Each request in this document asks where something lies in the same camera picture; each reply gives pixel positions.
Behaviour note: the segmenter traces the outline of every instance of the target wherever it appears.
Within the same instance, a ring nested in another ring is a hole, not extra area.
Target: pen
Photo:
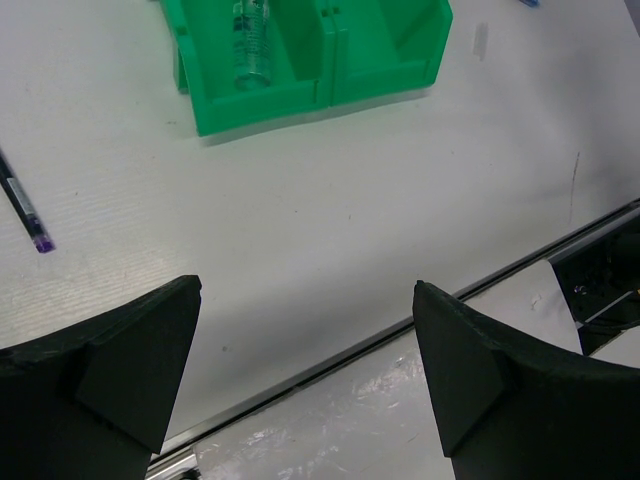
[[[38,218],[38,214],[33,205],[31,205],[29,198],[22,190],[18,179],[11,171],[2,150],[0,150],[0,185],[2,185],[7,197],[9,197],[11,205],[13,205],[18,217],[20,217],[20,221],[22,221],[24,228],[36,246],[36,250],[40,253],[47,253],[53,250],[55,248],[53,242],[44,229],[44,225]]]

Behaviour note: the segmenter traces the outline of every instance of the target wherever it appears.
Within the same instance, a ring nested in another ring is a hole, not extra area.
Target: black machine part
[[[413,312],[457,480],[640,478],[640,370],[545,343],[423,282]]]
[[[2,478],[144,479],[167,431],[200,288],[198,277],[180,277],[0,350]]]

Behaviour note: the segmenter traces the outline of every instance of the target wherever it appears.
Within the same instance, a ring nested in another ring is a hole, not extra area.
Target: glass vial
[[[271,84],[268,25],[268,0],[233,0],[233,61],[240,90]]]

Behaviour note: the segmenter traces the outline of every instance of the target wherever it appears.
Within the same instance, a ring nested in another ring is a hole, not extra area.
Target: purple pen tip
[[[33,237],[33,243],[36,246],[36,250],[40,253],[48,253],[56,248],[46,235],[36,235]]]

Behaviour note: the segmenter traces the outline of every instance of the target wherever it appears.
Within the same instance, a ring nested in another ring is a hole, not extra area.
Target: scratch mark
[[[484,61],[487,55],[487,44],[489,43],[489,24],[482,22],[476,25],[476,36],[473,40],[473,54]]]
[[[571,219],[573,218],[573,193],[576,189],[576,175],[578,174],[578,165],[580,165],[580,152],[576,155],[576,163],[573,166],[573,177],[571,178],[571,197],[569,199],[569,225],[571,225]]]
[[[531,311],[535,312],[536,311],[536,305],[538,304],[538,302],[542,300],[542,296],[538,293],[536,294],[536,296],[534,298],[531,299]]]

